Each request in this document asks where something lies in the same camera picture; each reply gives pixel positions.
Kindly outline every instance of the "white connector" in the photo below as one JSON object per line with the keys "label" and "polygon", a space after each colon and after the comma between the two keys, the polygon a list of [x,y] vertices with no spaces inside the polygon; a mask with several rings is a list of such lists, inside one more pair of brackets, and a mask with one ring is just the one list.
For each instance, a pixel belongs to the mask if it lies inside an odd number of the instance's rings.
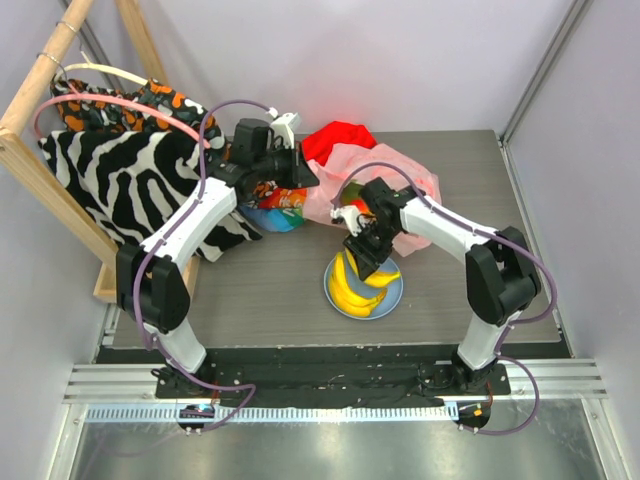
{"label": "white connector", "polygon": [[293,132],[300,126],[302,119],[297,113],[285,113],[271,122],[274,137],[282,137],[284,148],[293,148],[295,139]]}
{"label": "white connector", "polygon": [[346,207],[332,208],[331,218],[333,220],[342,219],[349,230],[349,233],[354,237],[362,231],[358,217],[360,216],[360,210],[355,205],[347,205]]}

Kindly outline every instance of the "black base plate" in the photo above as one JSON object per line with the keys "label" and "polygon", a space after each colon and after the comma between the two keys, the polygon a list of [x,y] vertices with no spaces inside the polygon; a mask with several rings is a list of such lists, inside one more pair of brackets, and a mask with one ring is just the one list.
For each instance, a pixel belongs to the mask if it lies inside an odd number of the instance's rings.
{"label": "black base plate", "polygon": [[[384,357],[385,361],[378,357],[380,363],[362,362],[360,359],[358,362],[335,363],[218,364],[215,382],[225,386],[253,383],[257,391],[251,406],[269,408],[425,407],[441,405],[442,401],[435,398],[437,396],[488,393],[484,385],[476,390],[451,385],[450,365]],[[494,396],[511,393],[503,365],[494,367],[488,381]],[[158,383],[156,390],[158,398],[210,395],[209,392],[194,390],[185,382]],[[220,401],[226,406],[236,406],[243,396],[244,392],[222,393]]]}

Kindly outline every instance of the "orange patterned fabric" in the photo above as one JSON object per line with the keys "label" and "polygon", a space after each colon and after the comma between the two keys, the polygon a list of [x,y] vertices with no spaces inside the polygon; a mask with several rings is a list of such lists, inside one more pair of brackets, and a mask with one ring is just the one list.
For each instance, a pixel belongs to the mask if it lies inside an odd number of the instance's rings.
{"label": "orange patterned fabric", "polygon": [[[111,95],[147,105],[177,118],[195,130],[200,128],[200,122],[206,113],[202,105],[187,99],[183,93],[176,92],[171,87],[162,85],[154,79],[149,79],[145,86],[131,93],[96,87],[76,79],[70,79],[69,83],[59,79],[57,82],[51,83],[51,94],[59,96],[72,93],[69,84],[79,92]],[[120,133],[135,131],[153,133],[177,131],[164,120],[106,102],[71,101],[60,103],[57,107],[60,118],[73,132]],[[216,153],[221,156],[226,155],[227,143],[213,116],[207,121],[205,138],[212,143],[212,149],[217,150]]]}

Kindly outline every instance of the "red cloth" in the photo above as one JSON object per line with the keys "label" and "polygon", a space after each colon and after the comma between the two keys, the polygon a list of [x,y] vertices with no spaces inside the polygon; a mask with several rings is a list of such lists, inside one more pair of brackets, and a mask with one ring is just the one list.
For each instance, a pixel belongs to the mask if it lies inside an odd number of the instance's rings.
{"label": "red cloth", "polygon": [[315,160],[324,166],[331,155],[331,150],[336,143],[360,145],[364,148],[373,148],[378,142],[373,138],[364,125],[352,125],[344,122],[331,122],[316,133],[309,135],[302,141],[304,158]]}

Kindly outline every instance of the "white wall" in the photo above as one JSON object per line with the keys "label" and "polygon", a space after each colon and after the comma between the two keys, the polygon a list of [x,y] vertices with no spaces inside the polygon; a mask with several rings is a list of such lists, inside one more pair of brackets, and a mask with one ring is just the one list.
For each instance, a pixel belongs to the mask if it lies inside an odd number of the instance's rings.
{"label": "white wall", "polygon": [[501,131],[571,1],[140,3],[172,83],[205,105],[263,101],[305,131]]}
{"label": "white wall", "polygon": [[576,353],[640,451],[640,3],[594,2],[512,142]]}
{"label": "white wall", "polygon": [[[61,16],[58,2],[10,2],[0,17],[0,112]],[[70,58],[78,60],[74,48]],[[44,131],[50,130],[42,123]],[[23,139],[34,144],[31,127]],[[71,366],[96,347],[97,259],[0,166],[0,476],[43,478]]]}

